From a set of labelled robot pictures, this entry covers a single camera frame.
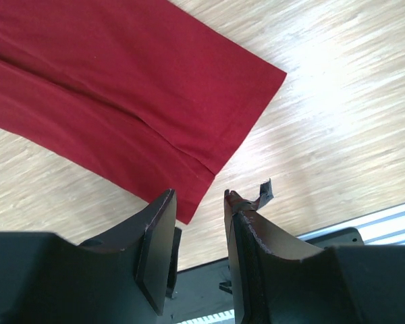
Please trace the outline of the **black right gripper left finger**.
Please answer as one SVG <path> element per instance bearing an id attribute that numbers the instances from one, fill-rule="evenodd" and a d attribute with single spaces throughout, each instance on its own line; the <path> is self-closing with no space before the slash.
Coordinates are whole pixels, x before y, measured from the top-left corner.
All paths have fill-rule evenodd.
<path id="1" fill-rule="evenodd" d="M 165 304 L 176 207 L 176 192 L 168 189 L 137 214 L 80 244 L 97 252 L 123 252 L 138 245 L 134 280 L 158 315 Z"/>

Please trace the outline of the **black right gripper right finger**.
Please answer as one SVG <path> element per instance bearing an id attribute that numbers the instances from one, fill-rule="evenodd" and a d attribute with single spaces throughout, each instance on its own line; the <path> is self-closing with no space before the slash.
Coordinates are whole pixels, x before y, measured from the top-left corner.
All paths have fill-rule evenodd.
<path id="1" fill-rule="evenodd" d="M 275 225 L 258 212 L 260 200 L 224 193 L 224 222 L 236 323 L 269 323 L 263 266 L 314 256 L 322 248 Z"/>

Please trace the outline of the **dark red t-shirt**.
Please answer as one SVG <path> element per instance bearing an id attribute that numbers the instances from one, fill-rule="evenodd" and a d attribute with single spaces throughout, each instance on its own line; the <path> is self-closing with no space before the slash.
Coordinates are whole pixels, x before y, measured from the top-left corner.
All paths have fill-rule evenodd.
<path id="1" fill-rule="evenodd" d="M 0 1 L 0 128 L 188 223 L 286 73 L 169 1 Z"/>

